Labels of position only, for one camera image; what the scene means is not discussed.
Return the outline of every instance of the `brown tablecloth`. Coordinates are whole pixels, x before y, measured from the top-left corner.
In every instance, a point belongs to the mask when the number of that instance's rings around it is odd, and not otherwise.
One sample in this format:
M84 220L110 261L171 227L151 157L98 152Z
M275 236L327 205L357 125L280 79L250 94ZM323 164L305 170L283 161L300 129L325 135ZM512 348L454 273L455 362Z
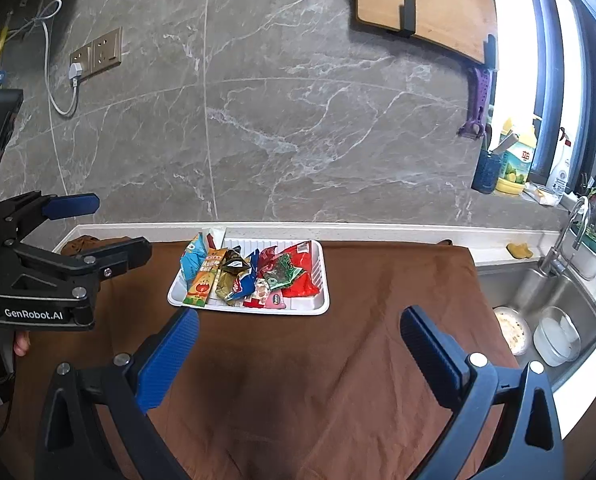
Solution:
M27 469L56 365L105 364L157 332L172 315L167 290L184 246L155 244L145 267L103 283L94 331L32 335L30 354L18 362L8 432L26 454L20 463ZM200 312L196 345L165 401L149 413L194 480L406 479L450 416L400 338L399 316L410 304L422 306L467 352L516 365L468 250L388 242L323 246L331 295L325 314ZM78 247L82 242L67 249ZM489 417L463 478L476 471L498 414ZM103 413L124 473L138 478L108 420Z

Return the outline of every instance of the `chrome faucet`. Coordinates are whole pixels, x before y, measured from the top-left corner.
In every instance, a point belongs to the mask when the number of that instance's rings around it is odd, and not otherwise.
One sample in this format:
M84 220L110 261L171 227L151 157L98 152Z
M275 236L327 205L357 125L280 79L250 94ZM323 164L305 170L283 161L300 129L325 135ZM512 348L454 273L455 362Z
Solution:
M580 244L582 243L582 237L585 235L587 231L587 227L589 225L589 216L590 216L590 208L589 208L589 199L586 196L581 196L578 201L574 204L574 207L571 209L571 214L569 215L569 220L565 228L560 232L558 236L558 240L556 243L553 244L553 247L549 249L547 256L544 257L538 269L540 272L547 276L550 272L556 275L560 275L565 272L565 269L569 265L569 262L566 261L564 264L561 261L560 257L562 255L562 243L565 239L565 236L569 229L571 228L574 220L578 216L578 213L581 209L584 208L582 213L582 223L578 227L578 234L576 235L576 239L573 243L573 248L577 251L580 248Z

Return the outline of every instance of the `plastic tray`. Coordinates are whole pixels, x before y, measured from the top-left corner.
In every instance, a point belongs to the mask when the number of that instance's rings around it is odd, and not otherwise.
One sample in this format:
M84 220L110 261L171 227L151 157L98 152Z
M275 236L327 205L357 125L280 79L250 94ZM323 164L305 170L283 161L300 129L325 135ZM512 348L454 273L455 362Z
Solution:
M240 246L241 254L251 254L256 249L278 246L276 253L284 251L287 247L299 244L305 240L264 240L258 238L225 238L223 247L233 248ZM311 241L311 259L313 270L311 280L320 289L320 292L309 298L284 298L287 308L282 310L276 308L251 308L246 306L228 306L219 298L209 296L205 306L196 307L185 305L183 300L187 295L187 284L182 277L182 271L178 270L174 282L169 288L167 299L174 306L187 306L201 310L221 310L222 312L242 312L244 314L283 314L285 316L319 316L329 308L329 289L327 288L327 274L325 272L325 259L322 254L322 246L315 240Z

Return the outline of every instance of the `white plug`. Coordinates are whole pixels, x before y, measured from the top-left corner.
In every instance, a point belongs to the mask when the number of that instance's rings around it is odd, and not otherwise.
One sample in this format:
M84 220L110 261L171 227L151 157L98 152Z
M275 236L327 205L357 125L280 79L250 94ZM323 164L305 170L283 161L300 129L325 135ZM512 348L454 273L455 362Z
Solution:
M71 63L68 68L68 78L73 81L74 85L78 78L82 75L82 63Z

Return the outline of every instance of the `dish soap bottle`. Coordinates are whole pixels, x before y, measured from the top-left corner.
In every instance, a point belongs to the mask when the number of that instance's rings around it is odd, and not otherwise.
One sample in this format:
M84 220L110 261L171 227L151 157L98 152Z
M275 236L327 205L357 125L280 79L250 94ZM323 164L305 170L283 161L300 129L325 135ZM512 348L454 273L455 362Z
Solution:
M564 145L562 147L562 153L560 155L560 160L558 164L553 167L552 172L549 174L549 178L547 179L547 185L545 186L547 190L551 191L554 195L558 197L558 200L562 198L565 194L565 188L567 187L567 182L569 180L569 165L571 163L571 152L573 151L571 147L571 141L569 137L565 133L565 129L560 129L562 136L560 137L559 141L564 140Z
M524 183L527 181L534 160L536 134L533 124L520 129L514 126L513 131L519 139L503 154L496 189L503 193L518 195L523 192Z

